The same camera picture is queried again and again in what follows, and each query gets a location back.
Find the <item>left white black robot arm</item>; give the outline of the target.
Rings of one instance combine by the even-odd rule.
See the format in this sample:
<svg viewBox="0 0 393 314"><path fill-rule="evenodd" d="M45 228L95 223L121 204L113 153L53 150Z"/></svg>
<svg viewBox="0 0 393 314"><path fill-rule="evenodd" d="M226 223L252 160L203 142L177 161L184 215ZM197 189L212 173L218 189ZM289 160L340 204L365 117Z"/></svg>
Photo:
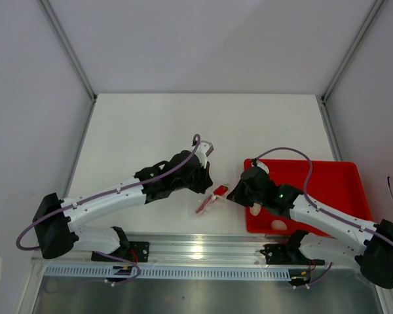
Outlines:
<svg viewBox="0 0 393 314"><path fill-rule="evenodd" d="M194 154L183 150L95 195L62 200L56 194L45 196L33 218L42 257L51 260L71 251L89 251L93 261L132 260L135 248L121 227L97 228L89 222L166 199L177 190L205 193L213 185L208 161L211 153L206 145Z"/></svg>

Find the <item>clear zip top bag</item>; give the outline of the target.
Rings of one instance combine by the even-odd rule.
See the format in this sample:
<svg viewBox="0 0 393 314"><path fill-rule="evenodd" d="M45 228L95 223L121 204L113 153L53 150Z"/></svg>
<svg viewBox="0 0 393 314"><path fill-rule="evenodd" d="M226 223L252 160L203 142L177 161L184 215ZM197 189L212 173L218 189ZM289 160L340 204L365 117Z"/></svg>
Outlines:
<svg viewBox="0 0 393 314"><path fill-rule="evenodd" d="M192 218L201 217L221 207L227 201L226 198L230 190L230 184L228 183L214 183L191 206L189 211L190 216Z"/></svg>

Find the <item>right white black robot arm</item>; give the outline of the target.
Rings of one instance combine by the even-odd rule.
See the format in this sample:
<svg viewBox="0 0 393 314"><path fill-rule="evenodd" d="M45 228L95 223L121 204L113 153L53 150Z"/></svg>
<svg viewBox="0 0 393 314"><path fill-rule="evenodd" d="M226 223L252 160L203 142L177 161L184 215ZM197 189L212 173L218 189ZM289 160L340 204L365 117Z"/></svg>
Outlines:
<svg viewBox="0 0 393 314"><path fill-rule="evenodd" d="M324 237L296 231L286 247L287 259L300 264L319 259L360 272L381 288L393 288L393 222L353 217L307 194L305 188L277 185L260 163L245 170L227 199L244 207L260 205L269 213L312 226Z"/></svg>

